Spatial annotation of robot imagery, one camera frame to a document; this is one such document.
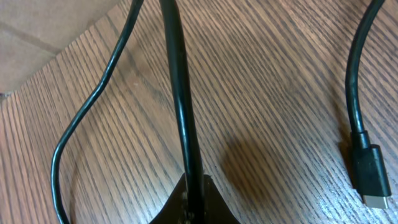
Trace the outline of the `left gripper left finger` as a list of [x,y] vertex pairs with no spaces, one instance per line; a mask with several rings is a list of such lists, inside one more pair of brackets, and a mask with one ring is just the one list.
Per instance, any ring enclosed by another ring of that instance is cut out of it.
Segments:
[[150,224],[183,224],[187,221],[187,189],[185,174],[181,176],[175,188],[160,212]]

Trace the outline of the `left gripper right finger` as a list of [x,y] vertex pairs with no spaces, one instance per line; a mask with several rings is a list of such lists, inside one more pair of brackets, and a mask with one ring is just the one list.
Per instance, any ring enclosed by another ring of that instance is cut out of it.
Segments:
[[204,175],[205,189],[205,223],[239,224],[239,221],[228,208],[215,183],[209,175]]

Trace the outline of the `black cable silver plugs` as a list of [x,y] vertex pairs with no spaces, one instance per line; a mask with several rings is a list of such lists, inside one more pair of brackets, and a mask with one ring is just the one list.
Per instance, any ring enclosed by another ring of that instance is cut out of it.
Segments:
[[[59,167],[63,150],[69,138],[84,118],[89,109],[104,91],[108,84],[121,53],[131,35],[143,2],[131,3],[129,14],[117,44],[111,54],[96,88],[86,99],[60,138],[52,157],[50,181],[55,213],[60,223],[68,223],[68,217],[62,204],[59,181]],[[182,22],[175,0],[160,0],[164,20],[167,58],[170,71],[170,82],[175,105],[175,114],[183,154],[185,180],[187,189],[186,223],[205,222],[205,189],[204,174],[198,144],[197,130],[192,106],[190,80],[188,73],[187,52],[183,36]]]

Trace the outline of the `black cable small plugs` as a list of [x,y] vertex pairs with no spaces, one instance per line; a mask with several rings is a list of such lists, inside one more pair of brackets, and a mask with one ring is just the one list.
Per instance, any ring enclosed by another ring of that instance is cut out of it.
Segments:
[[356,29],[349,50],[345,75],[345,96],[351,128],[354,184],[367,207],[387,209],[392,195],[381,147],[371,144],[359,104],[359,63],[368,32],[384,0],[372,0]]

